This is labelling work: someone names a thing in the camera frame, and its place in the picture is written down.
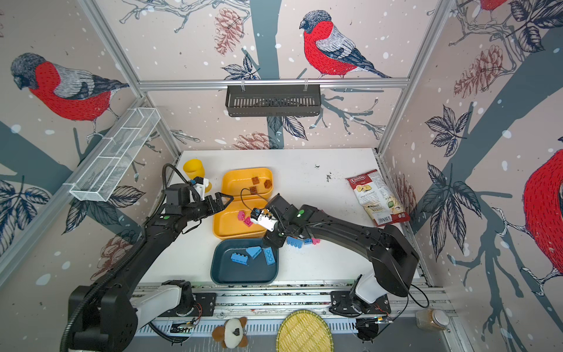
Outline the blue sloped lego brick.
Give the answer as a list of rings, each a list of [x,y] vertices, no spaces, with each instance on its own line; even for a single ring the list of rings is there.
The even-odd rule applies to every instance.
[[[246,248],[246,253],[252,259],[256,259],[261,252],[262,252],[261,246],[251,246]]]

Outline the long blue lego brick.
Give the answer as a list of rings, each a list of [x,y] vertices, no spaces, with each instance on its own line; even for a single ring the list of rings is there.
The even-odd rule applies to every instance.
[[[248,265],[249,258],[246,255],[241,255],[238,253],[232,253],[230,257],[231,261],[241,265]]]

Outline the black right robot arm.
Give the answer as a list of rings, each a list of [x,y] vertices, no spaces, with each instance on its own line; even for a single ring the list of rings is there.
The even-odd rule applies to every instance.
[[[334,315],[355,318],[363,314],[385,314],[378,299],[390,293],[409,297],[419,255],[394,225],[378,228],[353,224],[311,205],[296,208],[280,194],[268,202],[265,210],[274,220],[263,238],[268,246],[280,248],[287,238],[314,238],[335,243],[371,262],[372,274],[359,276],[348,292],[335,292],[329,308]]]

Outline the blue lego brick front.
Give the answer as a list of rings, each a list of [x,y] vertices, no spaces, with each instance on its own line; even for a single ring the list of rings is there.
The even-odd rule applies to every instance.
[[[303,241],[301,239],[293,238],[293,237],[287,237],[286,243],[298,249],[301,249],[303,246]]]

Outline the near yellow plastic bin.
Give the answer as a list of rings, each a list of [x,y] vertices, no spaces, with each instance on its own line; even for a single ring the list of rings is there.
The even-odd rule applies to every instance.
[[[264,208],[266,201],[263,199],[234,200],[226,210],[213,217],[213,233],[221,240],[236,238],[260,238],[266,233],[266,229],[253,224],[247,227],[243,221],[238,220],[238,212],[244,211],[246,218],[254,208]]]

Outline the yellow plastic bin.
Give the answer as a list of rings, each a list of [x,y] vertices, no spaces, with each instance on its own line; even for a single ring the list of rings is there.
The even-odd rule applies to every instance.
[[[263,199],[234,200],[226,210],[213,217],[213,233],[221,240],[236,238],[260,238],[266,233],[266,229],[253,224],[247,227],[243,221],[238,220],[238,212],[244,211],[246,218],[254,208],[264,208],[266,201]]]
[[[259,177],[260,184],[252,183],[253,177]],[[264,182],[271,180],[273,185],[270,189],[265,188]],[[251,194],[250,188],[257,187],[258,194]],[[271,170],[265,167],[250,168],[228,171],[222,181],[221,191],[224,194],[234,196],[235,199],[257,199],[263,197],[268,199],[274,190],[274,175]]]

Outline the yellow plastic goblet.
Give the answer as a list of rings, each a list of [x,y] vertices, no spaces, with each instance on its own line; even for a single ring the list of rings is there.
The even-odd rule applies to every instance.
[[[201,177],[203,179],[203,185],[205,186],[206,192],[209,192],[212,189],[213,185],[207,179],[205,167],[199,159],[191,159],[189,161],[186,161],[186,163],[183,164],[183,171],[192,180],[194,180],[196,177]]]

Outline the far yellow plastic bin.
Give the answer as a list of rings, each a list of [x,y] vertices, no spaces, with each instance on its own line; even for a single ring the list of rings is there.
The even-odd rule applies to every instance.
[[[253,177],[259,177],[260,184],[252,183]],[[270,189],[265,188],[264,182],[271,180],[273,185]],[[251,194],[250,188],[257,187],[258,194]],[[274,175],[271,170],[265,167],[250,168],[228,171],[222,181],[221,191],[224,194],[234,196],[235,199],[257,199],[263,197],[268,199],[274,190]]]

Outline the dark teal plastic bin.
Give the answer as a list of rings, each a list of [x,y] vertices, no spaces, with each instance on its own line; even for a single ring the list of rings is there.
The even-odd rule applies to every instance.
[[[279,251],[274,251],[276,263],[267,265],[263,252],[256,259],[246,253],[246,248],[261,246],[267,248],[260,238],[232,239],[221,242],[215,249],[211,264],[211,279],[218,285],[266,285],[272,283],[279,272]],[[231,261],[232,253],[246,255],[248,265]]]

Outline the snack chips bag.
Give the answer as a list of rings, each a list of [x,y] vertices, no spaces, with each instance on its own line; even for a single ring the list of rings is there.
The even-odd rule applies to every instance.
[[[378,170],[371,170],[346,180],[359,204],[378,227],[411,219]]]

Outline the woven bamboo tray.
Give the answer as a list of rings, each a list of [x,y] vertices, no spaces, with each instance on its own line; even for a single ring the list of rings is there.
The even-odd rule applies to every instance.
[[[278,352],[333,352],[331,330],[318,314],[301,309],[282,322],[276,341]]]

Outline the plush dog toy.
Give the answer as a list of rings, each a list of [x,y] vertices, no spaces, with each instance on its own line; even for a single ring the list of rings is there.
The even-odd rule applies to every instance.
[[[247,321],[246,317],[229,319],[224,325],[218,326],[213,330],[213,340],[220,343],[223,348],[247,347],[249,344],[245,330]]]

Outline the amber glass jar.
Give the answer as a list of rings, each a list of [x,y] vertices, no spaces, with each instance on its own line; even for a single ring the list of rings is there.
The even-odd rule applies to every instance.
[[[450,317],[442,309],[427,308],[416,313],[416,325],[427,331],[448,330]]]

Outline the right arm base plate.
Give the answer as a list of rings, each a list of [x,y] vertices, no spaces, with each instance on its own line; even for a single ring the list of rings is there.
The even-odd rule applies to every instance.
[[[346,318],[360,315],[390,315],[391,308],[387,295],[381,296],[374,303],[366,303],[350,290],[331,291],[329,312]]]

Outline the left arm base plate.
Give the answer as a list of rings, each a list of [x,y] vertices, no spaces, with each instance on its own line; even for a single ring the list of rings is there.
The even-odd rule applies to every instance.
[[[191,293],[164,314],[168,317],[213,317],[216,308],[215,293]]]

